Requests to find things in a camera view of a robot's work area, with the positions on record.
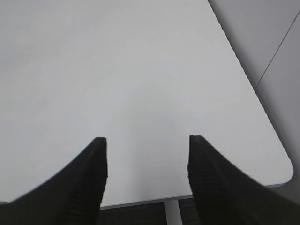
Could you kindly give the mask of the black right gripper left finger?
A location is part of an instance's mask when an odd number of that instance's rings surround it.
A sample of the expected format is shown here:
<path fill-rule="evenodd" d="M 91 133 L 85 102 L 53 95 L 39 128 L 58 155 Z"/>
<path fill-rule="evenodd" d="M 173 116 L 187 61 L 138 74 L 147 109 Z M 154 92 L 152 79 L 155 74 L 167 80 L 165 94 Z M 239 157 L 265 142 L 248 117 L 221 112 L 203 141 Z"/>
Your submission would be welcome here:
<path fill-rule="evenodd" d="M 107 142 L 95 138 L 45 183 L 0 206 L 2 225 L 95 225 L 107 181 Z"/>

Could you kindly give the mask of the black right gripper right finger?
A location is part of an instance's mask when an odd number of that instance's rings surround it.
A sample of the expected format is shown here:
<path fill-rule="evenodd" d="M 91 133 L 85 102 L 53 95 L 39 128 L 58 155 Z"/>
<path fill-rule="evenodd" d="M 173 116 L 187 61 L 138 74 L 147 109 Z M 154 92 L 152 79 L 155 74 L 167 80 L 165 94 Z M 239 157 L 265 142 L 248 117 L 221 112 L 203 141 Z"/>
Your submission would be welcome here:
<path fill-rule="evenodd" d="M 259 184 L 203 136 L 189 137 L 188 180 L 202 225 L 298 225 L 300 206 Z"/>

